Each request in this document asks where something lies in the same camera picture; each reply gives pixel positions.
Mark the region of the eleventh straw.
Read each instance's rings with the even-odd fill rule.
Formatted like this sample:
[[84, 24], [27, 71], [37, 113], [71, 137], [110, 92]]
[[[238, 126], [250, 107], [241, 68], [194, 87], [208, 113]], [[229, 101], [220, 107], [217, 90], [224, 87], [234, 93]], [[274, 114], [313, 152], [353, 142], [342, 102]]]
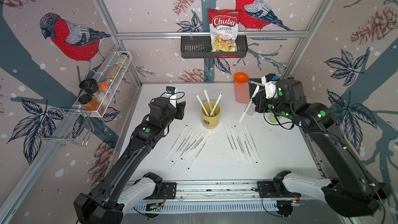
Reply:
[[257, 150], [256, 143], [255, 143], [254, 138], [253, 138], [253, 136], [252, 136], [252, 133], [251, 133], [251, 131], [250, 131], [250, 128], [249, 128], [249, 126], [248, 126], [247, 123], [245, 123], [245, 126], [246, 126], [246, 129], [248, 130], [248, 133], [249, 133], [251, 142], [252, 142], [252, 144], [253, 144], [254, 152], [256, 153], [256, 156], [257, 156], [257, 159], [258, 159], [259, 161], [262, 161], [262, 159], [260, 158], [260, 154], [259, 154], [259, 152], [258, 152], [258, 150]]

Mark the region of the thirteenth straw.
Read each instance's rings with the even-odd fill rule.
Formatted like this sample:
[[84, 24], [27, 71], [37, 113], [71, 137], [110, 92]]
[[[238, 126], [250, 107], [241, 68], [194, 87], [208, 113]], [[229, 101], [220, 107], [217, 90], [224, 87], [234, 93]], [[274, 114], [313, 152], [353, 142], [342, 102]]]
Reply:
[[251, 98], [250, 98], [250, 100], [249, 100], [249, 102], [248, 102], [248, 104], [247, 104], [247, 106], [246, 106], [244, 112], [243, 112], [243, 114], [241, 115], [241, 117], [240, 117], [240, 119], [239, 119], [239, 121], [238, 121], [239, 123], [242, 122], [242, 120], [244, 119], [245, 115], [247, 114], [247, 112], [248, 112], [248, 110], [249, 110], [249, 108], [250, 108], [250, 106], [251, 106], [251, 104], [252, 104], [252, 100], [253, 100], [253, 98], [257, 95], [259, 89], [260, 89], [260, 86], [257, 85], [257, 86], [256, 86], [256, 89], [254, 90], [254, 92], [253, 92], [253, 94], [252, 94], [252, 96], [251, 96]]

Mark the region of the twelfth straw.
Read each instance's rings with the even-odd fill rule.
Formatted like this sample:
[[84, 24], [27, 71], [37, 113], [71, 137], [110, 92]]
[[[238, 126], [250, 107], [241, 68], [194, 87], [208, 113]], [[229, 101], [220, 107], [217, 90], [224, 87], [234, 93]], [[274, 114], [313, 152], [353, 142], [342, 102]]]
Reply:
[[246, 157], [247, 157], [247, 159], [249, 161], [249, 165], [251, 165], [253, 168], [256, 168], [256, 166], [253, 164], [252, 159], [251, 159], [251, 157], [250, 157], [250, 155], [248, 153], [247, 146], [245, 144], [244, 137], [243, 137], [243, 134], [241, 132], [241, 129], [238, 129], [238, 134], [239, 134], [239, 138], [240, 138], [241, 144], [242, 144], [242, 146], [243, 146], [243, 148], [245, 150]]

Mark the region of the fourteenth straw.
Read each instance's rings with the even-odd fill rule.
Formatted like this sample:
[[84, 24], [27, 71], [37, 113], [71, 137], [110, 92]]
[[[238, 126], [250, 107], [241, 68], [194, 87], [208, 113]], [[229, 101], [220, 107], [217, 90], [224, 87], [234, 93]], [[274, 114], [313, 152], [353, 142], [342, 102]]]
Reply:
[[207, 136], [204, 140], [203, 145], [201, 146], [201, 148], [199, 149], [199, 151], [197, 152], [197, 154], [195, 155], [194, 159], [191, 161], [191, 163], [189, 164], [189, 166], [187, 167], [188, 170], [191, 170], [193, 164], [195, 163], [195, 160], [199, 157], [199, 155], [201, 154], [202, 150], [204, 149], [205, 145], [207, 144], [207, 141], [209, 140], [210, 136]]

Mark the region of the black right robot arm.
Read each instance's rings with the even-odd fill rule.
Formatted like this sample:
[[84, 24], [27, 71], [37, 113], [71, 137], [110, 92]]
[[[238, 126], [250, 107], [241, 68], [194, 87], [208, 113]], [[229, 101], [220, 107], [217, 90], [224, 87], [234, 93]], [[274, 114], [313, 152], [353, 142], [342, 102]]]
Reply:
[[274, 192], [307, 195], [321, 200], [343, 217], [371, 216], [382, 207], [391, 190], [378, 182], [349, 147], [337, 118], [321, 103], [306, 101], [302, 83], [292, 78], [271, 80], [264, 94], [252, 101], [257, 113], [289, 119], [314, 141], [329, 161], [337, 178], [313, 178], [284, 170], [273, 178]]

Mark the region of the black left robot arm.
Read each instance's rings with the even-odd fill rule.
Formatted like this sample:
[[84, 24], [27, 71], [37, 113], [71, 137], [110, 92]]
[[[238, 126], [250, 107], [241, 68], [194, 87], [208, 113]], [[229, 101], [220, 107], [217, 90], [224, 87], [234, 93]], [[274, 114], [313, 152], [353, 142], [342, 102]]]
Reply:
[[183, 119], [185, 105], [185, 102], [173, 105], [166, 97], [151, 100], [150, 113], [133, 131], [122, 156], [89, 194], [80, 193], [75, 199], [78, 223], [119, 224], [125, 213], [138, 202], [160, 194], [162, 178], [154, 173], [145, 174], [129, 190], [124, 188], [157, 142], [168, 135], [172, 121]]

